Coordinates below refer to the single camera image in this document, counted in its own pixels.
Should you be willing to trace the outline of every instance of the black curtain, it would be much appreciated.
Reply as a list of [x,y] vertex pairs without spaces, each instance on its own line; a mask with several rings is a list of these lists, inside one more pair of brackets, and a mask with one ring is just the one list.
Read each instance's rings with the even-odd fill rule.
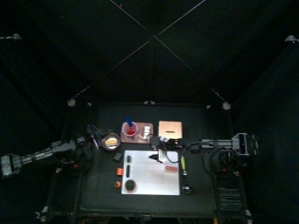
[[79,100],[210,104],[267,69],[298,1],[12,0],[0,18],[66,101],[91,86]]
[[[67,102],[27,50],[22,41],[0,40],[0,157],[41,151],[62,137]],[[27,223],[27,218],[33,223],[46,205],[51,178],[53,168],[45,167],[0,179],[0,223]]]
[[299,222],[299,45],[290,44],[234,106],[237,132],[257,134],[246,178],[258,223]]

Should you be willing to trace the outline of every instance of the black cable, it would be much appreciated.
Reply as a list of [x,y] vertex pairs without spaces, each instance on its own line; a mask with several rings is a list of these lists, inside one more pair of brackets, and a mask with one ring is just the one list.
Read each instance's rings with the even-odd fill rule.
[[179,159],[177,162],[174,162],[174,161],[169,158],[169,154],[167,154],[167,153],[169,153],[169,151],[167,151],[166,146],[165,146],[165,155],[166,155],[169,161],[170,161],[173,164],[178,164],[178,163],[181,162],[181,159]]
[[[210,164],[211,164],[211,158],[215,156],[215,153],[219,151],[219,149],[217,149],[211,154],[210,154]],[[209,173],[209,175],[214,178],[214,179],[219,179],[211,171],[207,170],[206,168],[206,163],[205,163],[205,155],[202,155],[201,159],[202,159],[202,166],[203,166],[203,170]]]
[[186,150],[193,147],[197,144],[211,144],[211,142],[197,142],[197,143],[190,143],[186,145],[186,147],[183,148],[182,154],[186,152]]
[[235,156],[239,157],[239,154],[238,154],[238,152],[237,152],[235,150],[233,150],[233,149],[230,149],[230,148],[227,148],[227,147],[225,147],[225,146],[222,146],[222,145],[219,145],[219,147],[221,147],[222,149],[225,149],[226,151],[230,151]]

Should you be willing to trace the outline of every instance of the orange object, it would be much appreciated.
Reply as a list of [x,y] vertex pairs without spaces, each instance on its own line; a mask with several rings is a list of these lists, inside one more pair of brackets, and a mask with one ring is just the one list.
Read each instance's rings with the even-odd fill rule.
[[121,181],[117,181],[117,183],[115,183],[115,188],[118,189],[118,188],[121,188],[121,186],[122,186]]
[[117,168],[117,175],[123,176],[125,169],[123,168]]

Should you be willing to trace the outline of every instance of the table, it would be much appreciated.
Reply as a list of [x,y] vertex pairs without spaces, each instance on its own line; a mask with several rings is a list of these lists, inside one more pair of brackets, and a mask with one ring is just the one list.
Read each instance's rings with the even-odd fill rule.
[[[231,138],[230,114],[219,108],[201,105],[142,105],[142,104],[83,104],[70,112],[66,122],[63,138],[71,138],[74,132],[83,132],[89,123],[99,129],[113,129],[121,134],[125,117],[134,121],[151,123],[154,133],[158,135],[159,121],[182,122],[182,137],[186,142],[199,141],[203,138]],[[139,143],[122,143],[117,152],[149,151],[150,145]],[[89,173],[71,180],[65,178],[66,186],[77,190],[67,193],[55,193],[57,184],[51,191],[49,205],[51,215],[65,214],[75,216],[135,216],[135,217],[199,217],[213,218],[215,198],[211,177],[202,169],[202,155],[186,152],[189,175],[185,178],[181,172],[181,184],[191,183],[191,194],[181,191],[179,196],[166,195],[125,195],[114,187],[117,169],[123,167],[125,161],[114,161],[115,151],[95,150],[94,165]]]

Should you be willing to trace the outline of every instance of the wire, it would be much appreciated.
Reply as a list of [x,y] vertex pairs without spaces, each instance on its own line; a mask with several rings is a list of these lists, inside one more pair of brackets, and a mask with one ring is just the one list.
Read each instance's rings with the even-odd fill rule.
[[174,161],[170,159],[170,157],[169,157],[169,151],[167,151],[167,149],[166,149],[166,146],[163,146],[163,147],[165,147],[165,155],[166,155],[169,161],[170,161],[173,164],[178,164],[178,163],[181,162],[181,159],[179,159],[178,161],[174,162]]
[[129,12],[123,9],[122,6],[119,6],[115,1],[110,0],[110,2],[134,19],[134,21],[145,28],[145,30],[151,33],[147,28],[142,25],[142,23],[129,14]]
[[201,1],[158,34],[162,35],[203,3],[206,0]]
[[219,147],[222,148],[222,149],[225,149],[226,151],[230,151],[235,156],[241,156],[239,155],[239,153],[235,151],[235,150],[233,150],[233,149],[230,149],[230,148],[227,148],[227,147],[225,147],[225,146],[222,146],[222,145],[219,145]]
[[215,175],[211,175],[211,172],[207,170],[206,168],[206,163],[205,163],[205,158],[203,158],[205,155],[201,156],[201,160],[202,160],[202,168],[203,170],[207,172],[207,174],[214,178],[217,179]]
[[197,143],[190,143],[190,144],[187,144],[186,147],[183,148],[182,154],[186,152],[186,150],[187,150],[190,147],[193,147],[193,146],[197,145],[197,144],[203,145],[203,144],[210,144],[210,142],[197,142]]
[[150,133],[147,136],[146,136],[146,140],[149,141],[149,143],[150,143],[150,136],[153,136],[154,134],[153,133]]

